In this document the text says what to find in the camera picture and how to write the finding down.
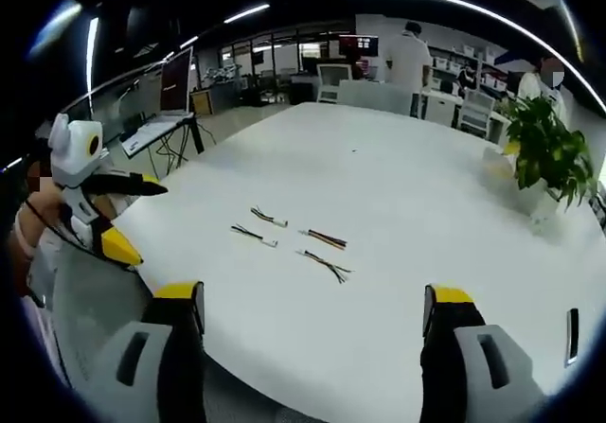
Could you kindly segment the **person's left hand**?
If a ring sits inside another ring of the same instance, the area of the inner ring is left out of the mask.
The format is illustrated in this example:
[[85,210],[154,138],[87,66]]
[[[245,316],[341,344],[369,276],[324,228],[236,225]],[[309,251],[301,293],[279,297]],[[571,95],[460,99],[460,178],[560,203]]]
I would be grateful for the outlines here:
[[62,203],[62,193],[54,185],[31,193],[20,216],[23,233],[34,238],[39,237],[47,226],[56,227]]

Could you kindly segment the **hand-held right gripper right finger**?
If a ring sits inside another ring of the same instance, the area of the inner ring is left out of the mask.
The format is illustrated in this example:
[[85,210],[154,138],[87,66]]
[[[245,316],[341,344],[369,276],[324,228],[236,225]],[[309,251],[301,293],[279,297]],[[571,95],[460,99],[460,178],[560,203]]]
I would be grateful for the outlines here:
[[463,290],[425,287],[421,422],[527,422],[544,403],[532,359]]

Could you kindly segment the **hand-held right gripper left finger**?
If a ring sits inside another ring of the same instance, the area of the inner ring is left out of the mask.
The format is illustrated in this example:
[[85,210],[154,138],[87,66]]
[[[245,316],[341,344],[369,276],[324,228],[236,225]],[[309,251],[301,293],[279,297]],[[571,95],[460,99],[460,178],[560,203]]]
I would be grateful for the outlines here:
[[102,422],[205,422],[205,286],[168,284],[98,353],[87,402]]

